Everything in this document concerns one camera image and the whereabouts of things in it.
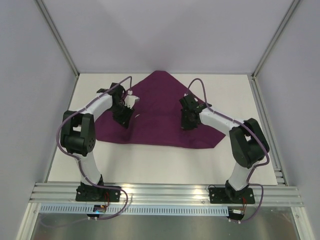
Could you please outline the purple cloth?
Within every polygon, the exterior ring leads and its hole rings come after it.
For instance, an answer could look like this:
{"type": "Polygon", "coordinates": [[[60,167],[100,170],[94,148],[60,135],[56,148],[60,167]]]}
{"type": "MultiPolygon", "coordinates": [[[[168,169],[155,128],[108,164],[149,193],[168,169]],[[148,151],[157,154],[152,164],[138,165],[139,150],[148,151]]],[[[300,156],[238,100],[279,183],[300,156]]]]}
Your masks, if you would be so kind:
{"type": "Polygon", "coordinates": [[[224,137],[222,132],[200,124],[192,130],[181,128],[179,100],[188,89],[166,71],[154,71],[132,87],[140,98],[125,128],[105,111],[95,121],[96,139],[116,144],[171,146],[188,149],[214,148],[224,137]]]}

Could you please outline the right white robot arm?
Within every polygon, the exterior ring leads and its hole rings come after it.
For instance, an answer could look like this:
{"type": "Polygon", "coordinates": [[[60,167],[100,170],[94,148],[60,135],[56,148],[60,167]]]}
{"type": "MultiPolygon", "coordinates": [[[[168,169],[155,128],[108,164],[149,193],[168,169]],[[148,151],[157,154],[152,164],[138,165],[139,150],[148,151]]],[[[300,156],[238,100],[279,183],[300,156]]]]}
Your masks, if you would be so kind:
{"type": "Polygon", "coordinates": [[[210,188],[211,203],[240,204],[243,200],[253,204],[255,200],[249,188],[249,179],[259,162],[268,156],[269,144],[262,129],[254,118],[236,120],[211,108],[208,103],[199,103],[193,94],[179,100],[181,128],[189,131],[199,125],[209,126],[229,137],[235,165],[225,187],[210,188]]]}

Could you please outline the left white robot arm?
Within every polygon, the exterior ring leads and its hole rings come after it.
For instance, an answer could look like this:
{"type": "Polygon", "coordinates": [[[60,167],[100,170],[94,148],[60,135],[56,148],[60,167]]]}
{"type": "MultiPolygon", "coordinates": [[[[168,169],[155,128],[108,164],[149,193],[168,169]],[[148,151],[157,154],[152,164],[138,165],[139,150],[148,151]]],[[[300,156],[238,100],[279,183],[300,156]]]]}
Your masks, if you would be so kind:
{"type": "Polygon", "coordinates": [[[77,202],[119,202],[121,187],[105,187],[96,165],[93,153],[97,140],[95,122],[110,111],[113,120],[127,129],[138,101],[139,97],[132,90],[125,90],[120,83],[112,83],[109,89],[99,89],[84,107],[64,112],[56,140],[61,152],[76,160],[81,173],[80,185],[76,189],[77,202]]]}

